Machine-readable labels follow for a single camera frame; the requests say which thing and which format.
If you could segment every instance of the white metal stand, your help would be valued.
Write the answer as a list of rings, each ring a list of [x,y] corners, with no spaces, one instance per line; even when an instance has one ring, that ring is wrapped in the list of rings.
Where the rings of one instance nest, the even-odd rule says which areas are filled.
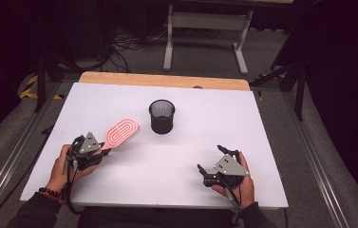
[[[173,12],[173,6],[169,6],[167,18],[167,45],[164,54],[163,70],[169,71],[172,66],[173,55],[173,28],[192,29],[222,29],[240,30],[237,43],[233,43],[237,63],[241,74],[247,74],[248,70],[244,62],[242,48],[247,35],[253,11],[249,10],[247,15],[221,15],[192,12]]]

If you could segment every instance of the human hand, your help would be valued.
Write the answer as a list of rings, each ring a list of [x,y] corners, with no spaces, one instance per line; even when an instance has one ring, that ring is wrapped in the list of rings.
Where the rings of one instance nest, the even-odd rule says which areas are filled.
[[[48,184],[46,186],[47,189],[52,190],[57,193],[61,193],[61,189],[63,189],[64,185],[67,182],[66,171],[65,171],[65,173],[63,173],[63,171],[64,171],[63,169],[64,169],[64,163],[66,161],[66,153],[68,152],[68,150],[70,148],[71,148],[70,144],[63,145],[63,148],[61,149],[60,157],[58,157],[55,160],[54,166],[51,170],[51,177],[50,177],[50,180],[48,181]],[[82,178],[84,176],[91,174],[96,169],[96,167],[97,167],[96,165],[92,165],[83,171],[78,170],[77,174],[75,175],[74,182],[78,181],[80,178]],[[73,170],[71,170],[69,172],[69,176],[70,176],[70,179],[72,180],[74,177]]]
[[[246,169],[249,170],[247,166],[246,159],[243,156],[243,153],[239,152],[240,164]],[[213,185],[212,189],[217,191],[220,195],[228,197],[224,187],[220,185]],[[233,189],[235,196],[240,202],[242,207],[247,207],[254,202],[254,182],[250,175],[244,177],[243,182],[236,188]]]

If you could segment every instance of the cable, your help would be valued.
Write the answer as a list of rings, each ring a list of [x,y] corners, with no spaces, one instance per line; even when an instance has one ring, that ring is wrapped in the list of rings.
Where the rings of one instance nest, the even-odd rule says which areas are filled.
[[[196,32],[198,32],[198,33],[200,33],[200,34],[202,34],[202,35],[204,35],[204,36],[206,36],[208,38],[211,38],[211,39],[217,38],[218,35],[220,34],[220,30],[211,30],[211,31],[215,31],[217,34],[209,35],[206,32],[203,32],[201,29],[196,29]]]
[[[232,195],[233,199],[235,200],[236,204],[238,207],[241,207],[240,202],[238,202],[238,199],[235,195],[235,193],[233,192],[232,188],[229,187],[229,185],[226,183],[226,181],[223,181],[223,184],[225,185],[225,187],[229,190],[230,194]],[[238,217],[239,217],[239,212],[237,212],[236,214],[236,220],[235,222],[232,223],[232,225],[237,225],[238,224]]]
[[[241,205],[241,187],[238,186],[238,194],[240,194],[240,205]]]
[[[116,62],[114,62],[111,57],[109,57],[109,60],[111,61],[111,63],[114,65],[114,67],[116,67],[117,72],[119,72],[119,67],[121,67],[121,68],[125,69],[126,73],[131,73],[131,70],[128,69],[128,63],[126,62],[125,58],[119,52],[116,52],[116,55],[119,57],[119,59],[120,59],[120,57],[122,57],[122,59],[124,60],[124,63],[125,63],[125,67],[121,66],[121,65],[117,64]]]
[[[37,162],[37,160],[39,159],[40,154],[42,153],[43,148],[45,147],[45,144],[48,140],[48,137],[50,136],[51,130],[54,127],[54,125],[52,125],[51,127],[45,129],[44,131],[42,131],[42,134],[47,134],[45,140],[43,141],[43,143],[40,145],[39,151],[36,153],[36,155],[33,158],[33,161],[30,163],[30,165],[28,166],[28,169],[25,171],[25,173],[22,175],[22,178],[19,179],[18,182],[16,182],[15,186],[13,186],[12,189],[10,189],[10,191],[7,193],[7,195],[5,196],[5,198],[1,201],[0,203],[0,210],[1,208],[4,206],[4,204],[9,200],[10,196],[12,196],[12,194],[15,192],[16,188],[18,188],[19,184],[21,184],[21,182],[24,180],[25,176],[28,175],[28,173],[31,171],[33,165]]]
[[[86,67],[81,67],[81,66],[78,66],[79,68],[83,69],[84,71],[89,71],[89,70],[92,70],[92,69],[95,69],[95,68],[98,68],[98,67],[102,67],[105,63],[107,62],[107,57],[104,56],[102,61],[99,62],[98,64],[95,64],[95,65],[92,65],[92,66],[86,66]],[[71,70],[69,68],[64,68],[64,67],[61,67],[59,66],[59,68],[64,72],[64,73],[75,73],[76,71],[75,70]]]
[[[122,37],[118,37],[114,40],[114,44],[112,45],[117,51],[123,52],[128,49],[130,50],[138,50],[143,47],[145,47],[148,44],[151,44],[155,41],[158,41],[161,36],[164,35],[164,33],[167,32],[167,29],[164,29],[161,34],[157,34],[155,38],[147,38],[145,43],[141,43],[141,40],[139,38],[133,38],[133,37],[125,37],[124,33],[120,33]]]
[[[66,197],[66,205],[68,206],[69,210],[75,215],[81,215],[83,211],[75,210],[74,206],[71,203],[71,192],[72,192],[72,183],[75,180],[75,176],[77,175],[78,168],[75,170],[74,176],[72,177],[72,181],[70,179],[70,172],[71,172],[71,163],[67,163],[66,169],[66,186],[63,188],[62,193]]]
[[[283,212],[285,214],[285,228],[289,228],[289,223],[288,223],[288,208],[283,208]]]

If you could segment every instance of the table leg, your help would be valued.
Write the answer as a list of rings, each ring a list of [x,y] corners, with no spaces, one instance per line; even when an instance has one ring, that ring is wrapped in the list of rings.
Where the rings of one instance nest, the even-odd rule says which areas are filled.
[[[243,49],[244,40],[246,39],[246,35],[247,35],[247,31],[249,30],[250,23],[252,22],[252,17],[253,17],[253,11],[250,10],[247,12],[247,17],[244,18],[244,23],[241,28],[240,38],[238,39],[238,43],[233,44],[238,67],[240,68],[241,74],[248,73],[246,63],[244,62],[243,52],[241,50]]]
[[[167,45],[166,52],[164,53],[164,64],[163,70],[169,71],[172,66],[172,55],[173,55],[173,6],[169,6],[169,15],[167,16]]]

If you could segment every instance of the gray carpet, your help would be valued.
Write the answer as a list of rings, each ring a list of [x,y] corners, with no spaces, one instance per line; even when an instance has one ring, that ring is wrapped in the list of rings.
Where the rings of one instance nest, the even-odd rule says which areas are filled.
[[[232,42],[237,38],[236,33],[221,32],[215,38],[207,38],[192,30],[175,30],[176,34],[179,38],[175,40],[177,42],[174,45],[173,63],[170,72],[162,70],[165,51],[165,42],[163,40],[153,42],[139,50],[122,52],[129,69],[133,73],[245,78],[248,81],[252,81],[256,75],[270,72],[273,58],[286,39],[286,36],[280,31],[251,29],[246,37],[243,49],[249,69],[249,74],[244,77],[238,72],[236,57],[231,48]],[[116,55],[113,55],[112,58],[120,65],[124,65],[123,60],[118,59]],[[117,70],[110,62],[103,67],[103,70],[124,72],[122,68]],[[65,80],[61,84],[58,93],[67,95],[74,81],[76,80]],[[304,144],[292,119],[292,111],[285,106],[283,94],[273,89],[276,84],[277,82],[272,80],[261,88],[254,90],[261,90],[264,96],[264,101],[260,102],[255,93],[255,100],[260,110],[278,169],[283,175],[282,181],[290,205],[288,209],[289,227],[337,227],[331,218],[327,203],[312,172]],[[308,90],[305,94],[303,125],[308,129],[311,141],[317,151],[320,162],[322,162],[328,174],[333,191],[339,199],[341,208],[348,220],[349,227],[358,227],[358,186],[333,147]],[[22,99],[22,103],[1,123],[0,169],[22,135],[28,120],[33,115],[35,102],[34,99]],[[8,186],[2,195],[3,197],[22,177],[33,160],[34,155],[45,139],[45,135],[41,134],[41,131],[55,124],[63,103],[63,100],[51,101],[44,118],[39,122],[37,130],[29,141],[24,157],[10,178]],[[0,227],[5,226],[22,204],[19,201],[19,197],[27,179],[24,178],[23,182],[0,210]],[[285,227],[283,210],[264,210],[264,212],[278,227]],[[62,208],[58,218],[56,227],[75,227],[78,219],[65,206]]]

